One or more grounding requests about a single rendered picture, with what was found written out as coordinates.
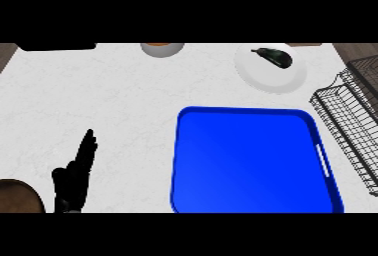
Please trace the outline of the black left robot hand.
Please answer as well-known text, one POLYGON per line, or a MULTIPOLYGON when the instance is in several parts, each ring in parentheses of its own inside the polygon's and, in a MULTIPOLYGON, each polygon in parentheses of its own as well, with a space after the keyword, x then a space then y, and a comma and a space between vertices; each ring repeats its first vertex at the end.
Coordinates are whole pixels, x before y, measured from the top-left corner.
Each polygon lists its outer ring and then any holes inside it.
POLYGON ((52 171, 57 213, 82 212, 83 210, 97 149, 97 137, 94 130, 89 129, 79 146, 76 159, 66 168, 57 168, 52 171))

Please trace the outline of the blue plastic tray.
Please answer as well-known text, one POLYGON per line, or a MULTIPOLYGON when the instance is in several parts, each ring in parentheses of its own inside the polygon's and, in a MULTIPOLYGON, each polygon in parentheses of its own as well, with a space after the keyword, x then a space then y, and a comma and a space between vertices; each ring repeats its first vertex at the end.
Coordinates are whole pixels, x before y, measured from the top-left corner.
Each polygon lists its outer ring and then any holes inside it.
POLYGON ((311 114, 296 109, 184 108, 170 203, 178 213, 342 213, 311 114))

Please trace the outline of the brown wooden round board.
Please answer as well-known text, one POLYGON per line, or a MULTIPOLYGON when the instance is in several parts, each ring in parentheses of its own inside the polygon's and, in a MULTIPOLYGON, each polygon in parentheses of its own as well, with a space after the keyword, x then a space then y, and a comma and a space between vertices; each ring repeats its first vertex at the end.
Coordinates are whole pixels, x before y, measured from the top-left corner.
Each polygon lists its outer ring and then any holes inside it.
POLYGON ((35 188, 15 179, 0 179, 0 213, 45 213, 35 188))

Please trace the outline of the black appliance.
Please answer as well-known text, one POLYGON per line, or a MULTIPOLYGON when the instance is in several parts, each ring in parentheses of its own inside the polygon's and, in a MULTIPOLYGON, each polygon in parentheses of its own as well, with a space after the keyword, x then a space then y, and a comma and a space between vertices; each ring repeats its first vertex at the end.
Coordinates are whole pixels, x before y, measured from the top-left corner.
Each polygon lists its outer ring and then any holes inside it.
POLYGON ((97 43, 17 43, 24 51, 92 50, 97 43))

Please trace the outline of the white bowl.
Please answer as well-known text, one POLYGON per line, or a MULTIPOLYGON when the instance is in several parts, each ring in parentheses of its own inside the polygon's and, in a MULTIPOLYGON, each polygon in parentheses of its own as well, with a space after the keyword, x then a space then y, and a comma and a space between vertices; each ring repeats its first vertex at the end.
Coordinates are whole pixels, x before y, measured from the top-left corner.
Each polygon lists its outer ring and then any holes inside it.
POLYGON ((184 43, 169 43, 166 45, 151 45, 148 43, 142 43, 142 50, 144 52, 156 57, 156 58, 166 58, 176 55, 181 50, 184 49, 184 43))

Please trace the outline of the white round plate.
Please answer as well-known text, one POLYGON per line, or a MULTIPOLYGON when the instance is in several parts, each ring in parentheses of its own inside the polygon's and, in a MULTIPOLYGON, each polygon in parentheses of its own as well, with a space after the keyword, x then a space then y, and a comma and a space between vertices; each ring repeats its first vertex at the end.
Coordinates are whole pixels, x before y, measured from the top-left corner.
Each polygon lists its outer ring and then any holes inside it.
POLYGON ((235 67, 247 84, 268 93, 292 93, 303 86, 306 81, 306 61, 294 48, 286 43, 244 43, 237 50, 235 67), (261 57, 256 53, 261 48, 287 53, 293 59, 292 66, 281 68, 261 57))

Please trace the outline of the dark eggplant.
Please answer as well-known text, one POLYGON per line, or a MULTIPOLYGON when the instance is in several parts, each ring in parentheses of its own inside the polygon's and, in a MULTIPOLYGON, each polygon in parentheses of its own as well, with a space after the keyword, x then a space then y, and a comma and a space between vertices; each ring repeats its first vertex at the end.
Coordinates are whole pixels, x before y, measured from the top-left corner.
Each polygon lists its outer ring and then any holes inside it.
POLYGON ((259 48, 253 49, 253 52, 281 69, 292 67, 293 57, 286 51, 272 48, 259 48))

